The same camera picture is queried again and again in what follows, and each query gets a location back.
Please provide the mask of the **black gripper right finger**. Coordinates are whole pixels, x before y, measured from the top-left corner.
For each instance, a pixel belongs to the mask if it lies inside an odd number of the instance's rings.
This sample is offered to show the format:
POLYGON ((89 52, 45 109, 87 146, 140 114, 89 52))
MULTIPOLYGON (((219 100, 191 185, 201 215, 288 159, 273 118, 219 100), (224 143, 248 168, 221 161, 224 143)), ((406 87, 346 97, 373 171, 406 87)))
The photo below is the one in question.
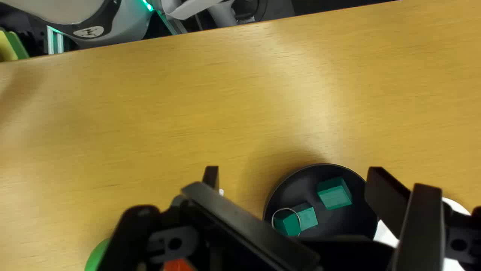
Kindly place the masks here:
POLYGON ((391 271, 442 271, 445 219, 442 191, 415 183, 406 188, 382 167, 370 167, 365 200, 398 237, 391 271))

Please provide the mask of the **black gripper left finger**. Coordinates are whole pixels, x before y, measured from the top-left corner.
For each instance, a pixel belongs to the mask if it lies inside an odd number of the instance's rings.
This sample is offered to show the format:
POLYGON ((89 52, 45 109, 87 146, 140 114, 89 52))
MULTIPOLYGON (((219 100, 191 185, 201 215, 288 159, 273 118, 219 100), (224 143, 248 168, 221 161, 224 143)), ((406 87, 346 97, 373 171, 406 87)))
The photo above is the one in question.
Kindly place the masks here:
POLYGON ((263 264, 275 271, 314 271, 317 267, 319 255, 314 251, 275 231, 209 185, 194 182, 186 185, 182 194, 263 264))

